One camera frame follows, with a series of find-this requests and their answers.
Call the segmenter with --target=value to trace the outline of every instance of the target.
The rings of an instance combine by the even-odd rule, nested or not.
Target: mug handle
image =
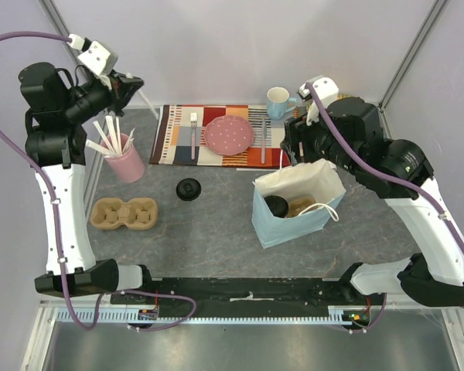
[[[295,104],[289,108],[287,108],[285,110],[285,112],[290,112],[290,111],[293,111],[294,108],[297,107],[297,104],[300,104],[301,103],[301,99],[300,98],[294,98],[294,97],[290,97],[289,99],[287,99],[288,102],[294,102]]]

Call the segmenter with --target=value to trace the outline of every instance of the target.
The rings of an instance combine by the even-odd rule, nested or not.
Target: pink cup
[[[122,148],[129,137],[126,134],[121,133]],[[104,141],[101,142],[103,147],[107,147]],[[131,147],[120,157],[105,157],[105,161],[110,165],[117,177],[125,183],[135,182],[140,179],[145,173],[145,164],[139,157],[138,151],[134,147],[134,144],[130,144]]]

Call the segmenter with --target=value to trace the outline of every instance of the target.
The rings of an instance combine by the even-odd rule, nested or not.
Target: knife
[[[261,164],[266,162],[266,121],[262,118],[261,124]]]

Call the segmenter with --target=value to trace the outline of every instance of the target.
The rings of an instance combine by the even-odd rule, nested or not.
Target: placemat
[[[196,155],[191,159],[191,112],[198,114],[196,129]],[[254,129],[254,143],[246,151],[235,156],[217,155],[205,144],[205,127],[216,117],[232,114],[248,120]],[[236,168],[278,168],[280,165],[280,142],[284,139],[284,120],[270,120],[266,106],[223,105],[208,106],[195,104],[165,105],[160,111],[160,122],[156,132],[150,164],[230,166]],[[261,119],[267,126],[266,161],[261,164]],[[287,156],[283,166],[289,165]]]

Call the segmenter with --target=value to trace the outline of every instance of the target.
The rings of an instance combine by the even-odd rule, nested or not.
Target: black lid
[[[285,218],[288,214],[288,203],[280,196],[268,196],[264,198],[273,216]]]
[[[193,201],[201,193],[200,183],[193,178],[186,178],[177,185],[177,196],[183,201]]]

